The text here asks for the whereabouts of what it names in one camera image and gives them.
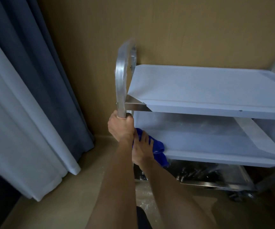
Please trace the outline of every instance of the dark pants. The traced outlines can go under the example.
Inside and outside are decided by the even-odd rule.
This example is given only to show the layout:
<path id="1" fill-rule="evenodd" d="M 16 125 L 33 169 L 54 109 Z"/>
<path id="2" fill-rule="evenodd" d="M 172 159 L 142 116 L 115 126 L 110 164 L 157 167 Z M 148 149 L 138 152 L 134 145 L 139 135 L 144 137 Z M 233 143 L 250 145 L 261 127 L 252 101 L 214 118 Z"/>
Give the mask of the dark pants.
<path id="1" fill-rule="evenodd" d="M 137 225 L 138 229 L 152 229 L 144 210 L 137 206 Z"/>

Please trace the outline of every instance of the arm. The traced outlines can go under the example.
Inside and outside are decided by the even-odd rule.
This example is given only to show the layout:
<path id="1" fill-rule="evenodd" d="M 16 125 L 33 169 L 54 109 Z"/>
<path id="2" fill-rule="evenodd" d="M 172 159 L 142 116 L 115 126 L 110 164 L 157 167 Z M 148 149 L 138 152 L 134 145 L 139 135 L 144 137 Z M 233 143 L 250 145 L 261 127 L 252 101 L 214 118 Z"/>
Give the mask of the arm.
<path id="1" fill-rule="evenodd" d="M 144 172 L 166 228 L 216 228 L 181 184 L 153 158 L 153 141 L 143 132 L 134 135 L 132 161 Z"/>
<path id="2" fill-rule="evenodd" d="M 119 145 L 105 171 L 86 229 L 137 228 L 135 182 L 131 161 L 133 118 L 119 118 L 117 111 L 114 111 L 109 119 L 108 129 Z"/>

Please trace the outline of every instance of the brown wall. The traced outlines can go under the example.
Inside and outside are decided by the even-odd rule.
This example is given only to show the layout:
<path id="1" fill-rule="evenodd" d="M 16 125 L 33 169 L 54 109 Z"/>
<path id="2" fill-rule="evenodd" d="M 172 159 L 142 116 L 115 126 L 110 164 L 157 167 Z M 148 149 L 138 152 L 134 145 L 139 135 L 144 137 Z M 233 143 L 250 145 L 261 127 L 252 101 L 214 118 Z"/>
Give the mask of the brown wall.
<path id="1" fill-rule="evenodd" d="M 38 0 L 90 130 L 108 134 L 118 47 L 137 62 L 266 69 L 275 0 Z"/>

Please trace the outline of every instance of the blue rag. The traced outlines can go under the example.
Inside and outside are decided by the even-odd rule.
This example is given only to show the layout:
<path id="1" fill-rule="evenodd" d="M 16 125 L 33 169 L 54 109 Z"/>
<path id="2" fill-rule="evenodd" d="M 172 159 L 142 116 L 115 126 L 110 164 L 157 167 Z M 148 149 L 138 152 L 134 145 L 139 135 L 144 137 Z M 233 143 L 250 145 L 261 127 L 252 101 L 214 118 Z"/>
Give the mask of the blue rag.
<path id="1" fill-rule="evenodd" d="M 138 138 L 139 138 L 139 141 L 140 141 L 141 137 L 142 137 L 143 130 L 141 130 L 140 128 L 136 128 L 136 130 L 137 130 Z M 150 139 L 153 140 L 152 152 L 153 152 L 153 156 L 154 156 L 155 160 L 163 167 L 168 166 L 169 163 L 166 159 L 165 154 L 163 154 L 163 152 L 165 150 L 164 144 L 162 142 L 154 139 L 152 136 L 149 136 L 149 142 L 148 143 L 150 143 Z"/>

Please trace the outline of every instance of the floor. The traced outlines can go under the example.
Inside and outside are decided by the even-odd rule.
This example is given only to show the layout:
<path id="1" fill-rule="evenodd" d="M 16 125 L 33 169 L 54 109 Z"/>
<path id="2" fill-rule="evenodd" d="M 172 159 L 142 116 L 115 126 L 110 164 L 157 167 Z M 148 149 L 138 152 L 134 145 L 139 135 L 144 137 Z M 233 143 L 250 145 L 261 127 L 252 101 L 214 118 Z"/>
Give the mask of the floor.
<path id="1" fill-rule="evenodd" d="M 84 229 L 94 207 L 105 167 L 116 147 L 113 139 L 98 138 L 95 148 L 80 159 L 82 170 L 77 176 L 68 174 L 40 202 L 21 197 L 1 229 Z M 275 228 L 275 207 L 261 198 L 233 202 L 223 191 L 186 188 L 219 228 Z M 147 182 L 136 183 L 136 198 L 137 205 L 145 210 L 153 229 L 163 228 Z"/>

